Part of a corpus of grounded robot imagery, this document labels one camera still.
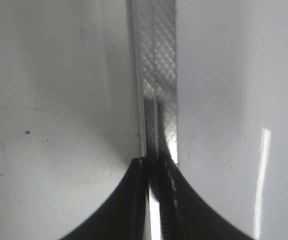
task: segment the black curved object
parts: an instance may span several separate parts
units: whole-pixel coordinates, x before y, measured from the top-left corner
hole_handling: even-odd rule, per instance
[[[217,214],[166,154],[159,161],[159,200],[164,240],[251,240]]]
[[[141,240],[147,182],[147,161],[133,159],[103,205],[62,240]]]

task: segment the glossy white panel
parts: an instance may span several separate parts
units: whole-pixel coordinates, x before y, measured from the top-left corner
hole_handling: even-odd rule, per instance
[[[177,1],[179,167],[250,236],[288,239],[288,1]]]
[[[125,1],[0,0],[0,240],[59,239],[140,155],[129,43]]]

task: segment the metal strip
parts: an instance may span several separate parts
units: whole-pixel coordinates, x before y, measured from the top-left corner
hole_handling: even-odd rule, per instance
[[[157,187],[159,152],[178,163],[175,0],[133,0],[143,154],[149,167],[152,240],[162,239]]]

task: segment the white surface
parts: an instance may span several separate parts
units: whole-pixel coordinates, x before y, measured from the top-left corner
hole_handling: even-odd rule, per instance
[[[67,234],[140,155],[129,45],[123,0],[0,0],[0,240]]]
[[[288,1],[177,1],[180,169],[218,213],[288,239]]]

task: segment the knurled metal surface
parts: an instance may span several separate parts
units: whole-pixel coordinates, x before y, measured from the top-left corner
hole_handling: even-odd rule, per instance
[[[151,162],[149,214],[151,239],[161,237],[158,189],[154,169],[161,151],[178,163],[176,3],[175,0],[133,0],[140,103],[144,118],[143,145]]]

